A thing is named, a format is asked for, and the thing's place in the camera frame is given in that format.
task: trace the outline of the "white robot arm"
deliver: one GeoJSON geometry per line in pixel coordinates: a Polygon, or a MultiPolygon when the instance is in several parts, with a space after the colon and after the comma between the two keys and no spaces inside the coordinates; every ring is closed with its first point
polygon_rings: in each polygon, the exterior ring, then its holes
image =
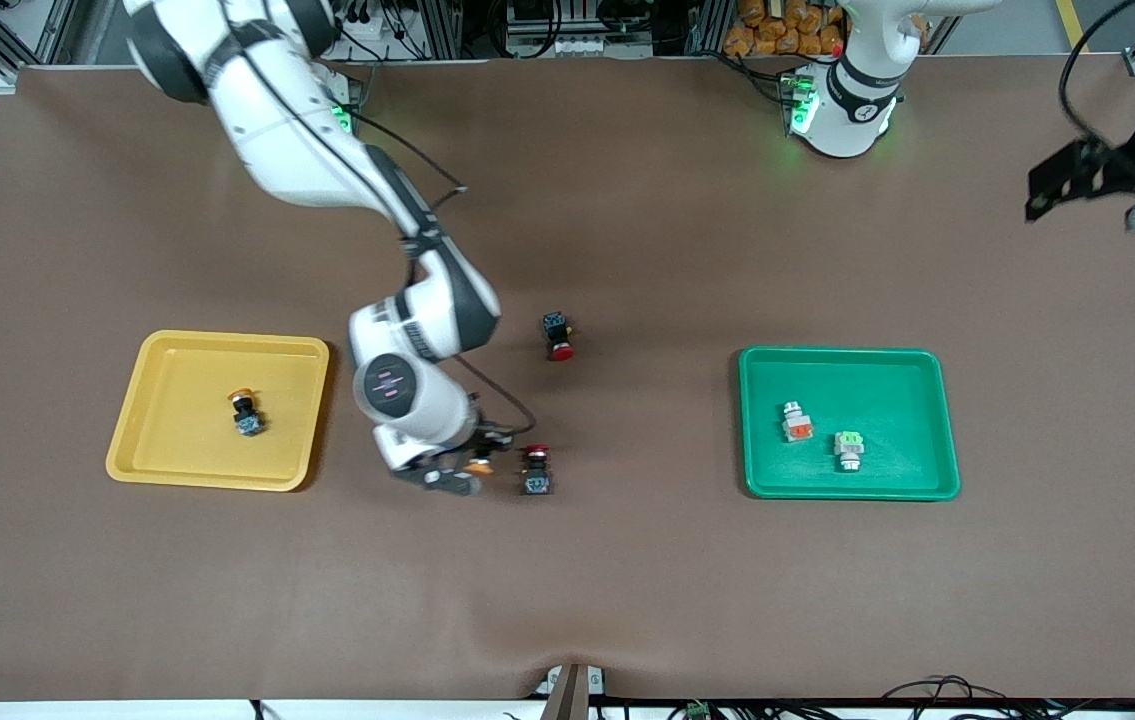
{"type": "Polygon", "coordinates": [[[212,106],[261,189],[296,206],[362,206],[397,225],[403,254],[426,278],[348,318],[353,391],[395,475],[476,493],[476,471],[512,446],[512,433],[486,421],[436,363],[485,345],[501,305],[397,165],[331,114],[310,65],[335,37],[329,1],[124,5],[138,67],[168,97],[212,106]]]}
{"type": "Polygon", "coordinates": [[[790,132],[831,158],[854,158],[886,132],[896,91],[918,56],[910,15],[983,12],[1000,0],[838,0],[851,18],[846,50],[832,64],[796,70],[810,79],[790,112],[790,132]]]}

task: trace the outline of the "table surface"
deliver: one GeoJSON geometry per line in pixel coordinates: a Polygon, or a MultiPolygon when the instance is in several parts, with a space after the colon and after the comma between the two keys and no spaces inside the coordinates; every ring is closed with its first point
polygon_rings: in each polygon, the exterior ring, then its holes
{"type": "MultiPolygon", "coordinates": [[[[210,110],[137,73],[23,73],[0,97],[0,700],[515,697],[569,660],[619,696],[930,673],[1135,696],[1130,201],[1022,220],[1025,173],[1074,136],[1059,69],[922,60],[849,161],[708,60],[384,69],[371,115],[472,189],[442,218],[504,304],[474,360],[539,415],[547,499],[516,495],[515,457],[476,499],[385,472],[344,340],[402,278],[384,218],[270,199],[210,110]],[[571,363],[544,360],[552,310],[579,325],[571,363]],[[311,483],[107,477],[161,328],[338,349],[311,483]],[[962,495],[747,497],[750,345],[936,352],[962,495]]],[[[1116,56],[1074,86],[1099,127],[1135,126],[1116,56]]]]}

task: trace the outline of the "electrical component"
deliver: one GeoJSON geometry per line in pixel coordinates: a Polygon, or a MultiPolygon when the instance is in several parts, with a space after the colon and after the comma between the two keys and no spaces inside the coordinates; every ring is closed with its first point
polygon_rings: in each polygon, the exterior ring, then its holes
{"type": "Polygon", "coordinates": [[[257,396],[251,390],[241,388],[229,393],[229,404],[234,407],[234,427],[243,437],[259,436],[264,432],[264,419],[257,411],[257,396]]]}
{"type": "Polygon", "coordinates": [[[488,37],[507,58],[650,58],[654,0],[493,0],[488,37]]]}
{"type": "Polygon", "coordinates": [[[563,313],[548,313],[540,319],[545,332],[545,351],[554,363],[571,360],[575,351],[571,346],[571,325],[563,313]]]}
{"type": "Polygon", "coordinates": [[[843,474],[860,470],[860,455],[865,454],[865,438],[855,430],[833,433],[833,454],[838,455],[838,469],[843,474]]]}
{"type": "Polygon", "coordinates": [[[549,446],[529,445],[522,451],[522,495],[553,495],[549,446]]]}
{"type": "Polygon", "coordinates": [[[819,110],[819,92],[815,90],[815,77],[810,74],[794,74],[788,83],[794,98],[790,110],[790,132],[805,133],[812,126],[815,114],[819,110]]]}
{"type": "Polygon", "coordinates": [[[802,407],[794,401],[787,402],[781,407],[781,413],[785,419],[781,420],[781,428],[785,430],[785,442],[799,442],[809,439],[815,428],[812,419],[802,413],[802,407]]]}

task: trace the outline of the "cable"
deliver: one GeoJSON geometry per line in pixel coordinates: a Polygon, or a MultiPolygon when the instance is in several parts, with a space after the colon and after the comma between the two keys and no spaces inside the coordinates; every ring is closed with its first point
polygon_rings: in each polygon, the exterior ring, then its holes
{"type": "Polygon", "coordinates": [[[627,23],[619,17],[619,12],[612,12],[612,10],[617,10],[619,0],[599,0],[598,11],[594,14],[594,18],[603,23],[603,27],[612,32],[644,32],[651,26],[651,17],[655,14],[655,5],[648,5],[646,8],[646,17],[637,23],[627,23]]]}
{"type": "Polygon", "coordinates": [[[482,380],[485,386],[488,386],[489,388],[495,391],[497,395],[504,397],[504,401],[508,402],[510,405],[513,405],[515,410],[518,410],[518,412],[522,415],[522,419],[526,420],[526,424],[523,424],[521,428],[508,430],[508,434],[511,434],[511,436],[521,436],[521,434],[530,433],[536,428],[536,416],[531,413],[531,410],[527,409],[527,405],[522,404],[521,400],[518,400],[518,397],[513,396],[512,392],[504,390],[503,387],[499,386],[497,382],[493,380],[489,377],[486,377],[484,370],[477,369],[464,357],[454,355],[452,360],[456,360],[457,363],[462,366],[462,368],[465,368],[477,379],[482,380]]]}
{"type": "Polygon", "coordinates": [[[1119,164],[1126,173],[1130,176],[1135,176],[1135,162],[1119,149],[1115,149],[1110,141],[1105,140],[1105,136],[1101,135],[1099,131],[1092,127],[1091,123],[1084,120],[1082,115],[1078,114],[1078,109],[1074,108],[1074,102],[1069,99],[1069,77],[1074,74],[1074,65],[1078,62],[1079,56],[1083,55],[1083,47],[1096,35],[1098,30],[1105,26],[1105,23],[1110,22],[1124,12],[1124,10],[1130,8],[1135,5],[1135,0],[1121,0],[1120,3],[1112,6],[1107,12],[1101,14],[1101,17],[1096,18],[1096,22],[1092,23],[1084,32],[1083,35],[1078,37],[1078,42],[1075,42],[1074,48],[1069,52],[1069,58],[1065,59],[1065,67],[1060,70],[1060,83],[1056,87],[1057,94],[1060,97],[1060,109],[1065,112],[1065,117],[1069,118],[1069,123],[1074,124],[1074,127],[1078,128],[1078,132],[1083,133],[1084,140],[1088,142],[1098,143],[1105,151],[1105,156],[1101,160],[1104,164],[1108,160],[1115,160],[1119,164]]]}
{"type": "Polygon", "coordinates": [[[1069,58],[1065,59],[1065,67],[1060,72],[1060,86],[1057,87],[1057,92],[1059,92],[1060,95],[1060,108],[1061,110],[1065,110],[1065,117],[1069,118],[1070,123],[1074,123],[1074,127],[1078,128],[1079,132],[1083,133],[1083,136],[1088,140],[1101,142],[1105,146],[1110,145],[1110,143],[1105,140],[1105,136],[1102,136],[1101,133],[1096,132],[1096,128],[1093,128],[1087,120],[1084,120],[1078,115],[1078,110],[1074,108],[1074,103],[1070,102],[1069,76],[1074,73],[1074,65],[1078,62],[1079,56],[1083,55],[1083,47],[1087,44],[1087,41],[1091,40],[1093,35],[1096,35],[1096,31],[1101,30],[1102,26],[1105,26],[1105,23],[1113,19],[1113,17],[1117,14],[1123,12],[1123,10],[1130,8],[1132,5],[1135,5],[1135,0],[1123,0],[1120,3],[1112,6],[1112,8],[1108,9],[1107,12],[1103,12],[1101,17],[1096,18],[1096,22],[1092,23],[1091,26],[1087,27],[1087,31],[1083,32],[1082,37],[1078,37],[1078,42],[1075,42],[1074,49],[1070,50],[1069,58]]]}
{"type": "Polygon", "coordinates": [[[749,81],[750,85],[754,86],[754,90],[758,91],[758,94],[765,97],[765,99],[770,102],[776,102],[776,104],[781,106],[781,108],[787,108],[791,104],[791,102],[783,99],[783,97],[768,94],[767,90],[764,90],[763,85],[759,85],[759,78],[776,82],[776,76],[770,76],[767,73],[747,68],[745,60],[732,61],[731,58],[728,58],[726,55],[720,53],[717,50],[696,50],[695,53],[691,53],[691,56],[697,55],[704,55],[708,56],[708,58],[717,59],[718,62],[726,65],[728,68],[731,68],[733,72],[742,74],[742,76],[749,81]]]}
{"type": "Polygon", "coordinates": [[[348,42],[352,42],[352,44],[361,47],[363,53],[372,56],[372,58],[375,58],[376,61],[384,62],[385,60],[388,59],[388,53],[385,55],[385,58],[381,58],[379,55],[372,53],[370,47],[363,45],[361,44],[361,42],[358,42],[358,39],[350,35],[348,31],[345,28],[340,28],[340,35],[343,35],[348,42]]]}
{"type": "Polygon", "coordinates": [[[995,689],[990,689],[987,687],[984,687],[984,685],[973,685],[970,683],[967,683],[966,679],[962,678],[962,676],[960,675],[939,675],[934,676],[934,678],[928,678],[925,680],[915,680],[915,683],[906,683],[905,685],[897,685],[894,688],[888,690],[886,693],[883,693],[882,700],[890,698],[891,696],[893,696],[893,694],[897,694],[900,690],[909,688],[918,688],[923,687],[923,685],[936,685],[938,688],[943,688],[948,684],[961,685],[961,687],[964,687],[966,692],[968,692],[968,697],[973,697],[974,690],[986,693],[989,696],[992,697],[998,697],[998,698],[1007,697],[1004,694],[995,689]]]}
{"type": "Polygon", "coordinates": [[[459,181],[456,176],[453,176],[452,173],[447,171],[447,168],[444,168],[443,165],[438,165],[438,161],[430,158],[429,154],[426,154],[424,150],[421,150],[420,146],[413,145],[413,143],[406,137],[403,137],[398,135],[397,132],[394,132],[382,126],[382,124],[372,120],[369,117],[365,117],[365,115],[359,114],[356,110],[346,110],[346,111],[348,115],[352,115],[352,117],[358,118],[358,122],[369,124],[369,126],[375,127],[380,132],[385,133],[385,135],[388,135],[389,137],[393,137],[393,140],[398,141],[403,146],[406,148],[406,150],[411,150],[413,154],[417,156],[417,158],[424,160],[424,164],[429,165],[430,168],[434,168],[434,171],[440,174],[440,176],[447,179],[448,183],[452,183],[452,186],[454,186],[452,187],[452,191],[448,191],[447,195],[444,195],[438,201],[435,201],[432,206],[429,206],[430,210],[438,210],[440,206],[443,206],[443,202],[447,202],[448,200],[452,200],[453,196],[459,195],[459,193],[466,192],[470,190],[470,187],[465,183],[459,181]]]}
{"type": "Polygon", "coordinates": [[[563,30],[563,6],[562,0],[553,0],[553,7],[550,8],[548,0],[545,0],[545,11],[549,15],[549,19],[545,22],[545,40],[540,43],[540,49],[536,50],[531,55],[513,55],[508,52],[506,47],[506,41],[502,40],[499,36],[498,27],[504,24],[506,26],[506,33],[508,34],[508,20],[501,19],[498,10],[506,3],[506,0],[491,0],[491,5],[488,8],[488,40],[491,41],[491,47],[497,51],[497,55],[502,58],[515,58],[518,60],[531,60],[539,58],[539,56],[548,53],[550,47],[554,47],[555,42],[558,41],[558,35],[561,35],[563,30]]]}
{"type": "MultiPolygon", "coordinates": [[[[380,8],[385,14],[385,22],[389,23],[389,28],[394,32],[394,37],[398,40],[398,44],[403,45],[404,50],[412,53],[413,58],[418,60],[429,60],[424,55],[424,50],[421,50],[420,45],[417,45],[417,41],[411,36],[411,26],[403,20],[402,6],[398,6],[398,0],[382,0],[380,8]],[[393,20],[397,20],[398,27],[395,30],[393,27],[393,20]]],[[[412,23],[417,22],[417,17],[420,17],[420,11],[417,10],[417,15],[413,15],[412,23]]]]}

